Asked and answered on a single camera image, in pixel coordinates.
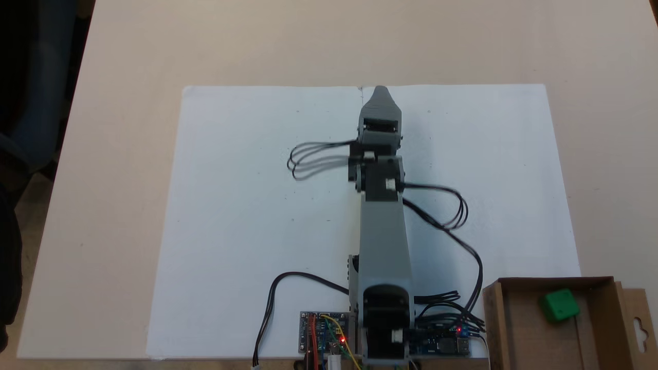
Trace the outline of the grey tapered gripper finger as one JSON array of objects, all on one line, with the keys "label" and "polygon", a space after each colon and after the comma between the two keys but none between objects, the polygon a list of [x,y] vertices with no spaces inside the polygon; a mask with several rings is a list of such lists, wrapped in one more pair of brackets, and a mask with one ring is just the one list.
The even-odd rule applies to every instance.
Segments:
[{"label": "grey tapered gripper finger", "polygon": [[360,116],[364,119],[401,119],[402,112],[386,86],[375,86],[360,110]]}]

